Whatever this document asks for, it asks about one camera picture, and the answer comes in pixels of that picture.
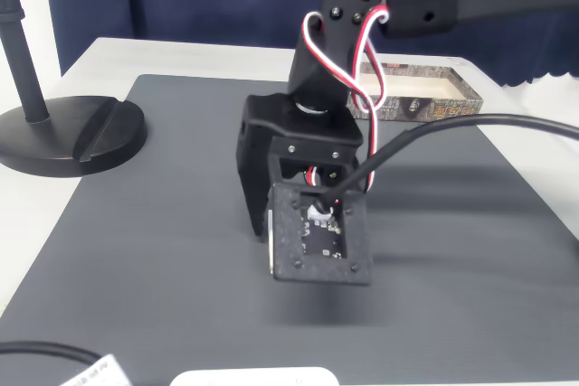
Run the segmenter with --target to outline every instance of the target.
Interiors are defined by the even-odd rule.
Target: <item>black stand base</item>
[[[22,108],[0,115],[0,163],[26,174],[73,177],[122,165],[147,140],[143,111],[111,97],[46,100],[50,117],[24,120]]]

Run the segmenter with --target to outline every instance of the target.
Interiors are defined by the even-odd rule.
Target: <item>gray mat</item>
[[[283,88],[139,78],[145,147],[81,181],[0,339],[114,353],[139,386],[312,365],[342,384],[579,380],[577,240],[476,128],[426,137],[378,173],[372,287],[273,281],[234,148],[244,97]],[[382,143],[404,127],[384,124]],[[78,370],[3,356],[0,385]]]

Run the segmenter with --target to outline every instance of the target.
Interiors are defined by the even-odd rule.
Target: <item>cardboard box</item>
[[[480,111],[482,97],[453,68],[392,63],[383,66],[387,98],[378,109],[378,119],[430,122]],[[380,83],[368,62],[362,64],[360,81],[376,100]],[[368,118],[352,99],[347,106],[354,118]]]

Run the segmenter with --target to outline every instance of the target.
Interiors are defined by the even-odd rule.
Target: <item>black cable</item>
[[[99,354],[78,347],[56,343],[44,343],[40,341],[12,341],[0,343],[0,354],[40,354],[44,356],[69,359],[89,366],[102,359],[102,356]]]
[[[414,140],[430,135],[430,133],[467,126],[513,126],[533,128],[534,130],[541,130],[546,133],[579,140],[579,128],[577,127],[568,126],[567,124],[560,122],[549,121],[547,119],[524,117],[521,115],[466,115],[463,117],[433,121],[413,128],[412,130],[406,130],[386,145],[382,146],[376,154],[366,159],[354,172],[348,175],[344,181],[321,194],[319,198],[314,201],[316,209],[319,212],[328,213],[331,204],[334,203],[336,199],[339,199],[347,189],[365,179],[378,166],[395,155],[398,151],[406,148]]]

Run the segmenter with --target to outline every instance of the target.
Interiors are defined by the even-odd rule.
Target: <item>blue fabric background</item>
[[[115,36],[294,48],[299,24],[321,0],[50,0],[62,71],[95,38]],[[457,26],[449,33],[388,39],[381,52],[464,57],[499,84],[547,72],[579,75],[579,12],[545,13]]]

